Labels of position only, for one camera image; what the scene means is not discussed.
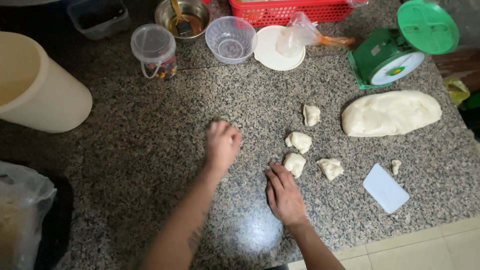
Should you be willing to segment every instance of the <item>green weighing scale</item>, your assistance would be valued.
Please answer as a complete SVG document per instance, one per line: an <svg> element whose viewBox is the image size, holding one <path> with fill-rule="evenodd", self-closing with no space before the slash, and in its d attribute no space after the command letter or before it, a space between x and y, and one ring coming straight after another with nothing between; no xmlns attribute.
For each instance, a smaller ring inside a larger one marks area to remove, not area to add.
<svg viewBox="0 0 480 270"><path fill-rule="evenodd" d="M360 89L390 86L417 68L425 53L448 53L458 44L455 22L435 3L405 2L397 20L398 28L376 28L347 53Z"/></svg>

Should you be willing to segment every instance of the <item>stainless steel bowl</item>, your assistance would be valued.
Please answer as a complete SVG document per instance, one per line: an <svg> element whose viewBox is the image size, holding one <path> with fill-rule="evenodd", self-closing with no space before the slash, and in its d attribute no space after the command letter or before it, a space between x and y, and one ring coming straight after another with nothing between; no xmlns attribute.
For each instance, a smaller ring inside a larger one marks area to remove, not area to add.
<svg viewBox="0 0 480 270"><path fill-rule="evenodd" d="M190 37L180 37L173 34L175 40L180 43L192 43L198 40L207 29L208 25L212 22L212 15L207 5L201 0L178 0L180 10L182 14L191 14L200 18L203 26L203 30ZM175 11L169 0L164 0L155 10L155 23L168 29L167 24L171 18L176 17Z"/></svg>

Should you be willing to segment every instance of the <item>white plastic lid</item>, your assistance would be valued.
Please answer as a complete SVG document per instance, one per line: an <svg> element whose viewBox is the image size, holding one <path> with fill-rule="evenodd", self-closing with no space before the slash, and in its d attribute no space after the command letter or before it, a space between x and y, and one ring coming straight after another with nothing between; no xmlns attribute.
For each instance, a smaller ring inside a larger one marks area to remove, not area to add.
<svg viewBox="0 0 480 270"><path fill-rule="evenodd" d="M285 26L272 25L257 32L257 47L253 53L255 59L267 68L278 71L291 70L298 67L305 58L305 47L299 55L292 58L286 58L276 51L276 41L284 28Z"/></svg>
<svg viewBox="0 0 480 270"><path fill-rule="evenodd" d="M156 24L138 27L130 41L132 53L146 63L162 63L170 58L176 49L175 38L165 28Z"/></svg>

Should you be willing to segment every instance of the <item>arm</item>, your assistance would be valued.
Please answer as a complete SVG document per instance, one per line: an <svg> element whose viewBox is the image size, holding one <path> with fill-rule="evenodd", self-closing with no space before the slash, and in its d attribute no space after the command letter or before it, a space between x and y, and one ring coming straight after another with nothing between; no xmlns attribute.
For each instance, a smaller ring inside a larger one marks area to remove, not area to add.
<svg viewBox="0 0 480 270"><path fill-rule="evenodd" d="M216 185L235 160L240 132L228 122L213 122L207 131L206 165L191 192L158 233L143 264L145 270L187 270L192 262Z"/></svg>
<svg viewBox="0 0 480 270"><path fill-rule="evenodd" d="M345 270L338 259L321 241L307 219L305 202L292 174L280 163L270 163L267 198L273 215L291 232L308 270Z"/></svg>

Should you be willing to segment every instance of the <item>red plastic basket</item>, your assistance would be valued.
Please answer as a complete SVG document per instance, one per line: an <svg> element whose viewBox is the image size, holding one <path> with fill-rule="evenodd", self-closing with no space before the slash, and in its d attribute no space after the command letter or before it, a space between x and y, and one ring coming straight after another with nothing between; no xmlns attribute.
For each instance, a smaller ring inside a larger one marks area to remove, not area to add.
<svg viewBox="0 0 480 270"><path fill-rule="evenodd" d="M311 22L335 22L345 19L353 10L345 0L229 1L233 16L253 26L287 25L296 11L303 11Z"/></svg>

